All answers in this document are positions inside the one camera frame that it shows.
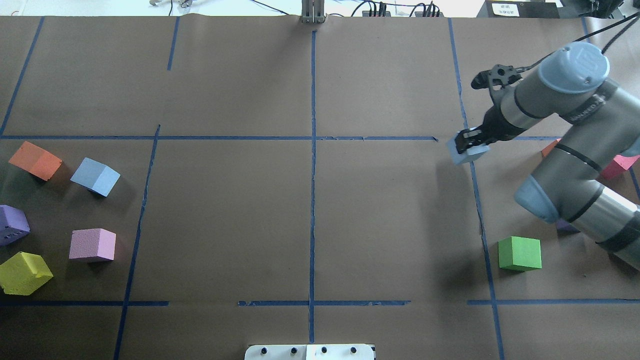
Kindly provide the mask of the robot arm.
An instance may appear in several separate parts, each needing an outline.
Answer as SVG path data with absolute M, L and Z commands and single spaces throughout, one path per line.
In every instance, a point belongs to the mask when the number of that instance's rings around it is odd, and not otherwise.
M 532 73 L 496 64 L 480 71 L 474 89 L 488 89 L 492 106 L 477 127 L 447 143 L 455 164 L 469 163 L 498 141 L 512 141 L 553 114 L 570 128 L 514 194 L 545 223 L 562 219 L 633 268 L 640 260 L 636 203 L 597 178 L 617 155 L 639 154 L 638 98 L 612 80 L 610 60 L 597 46 L 574 41 L 547 55 Z

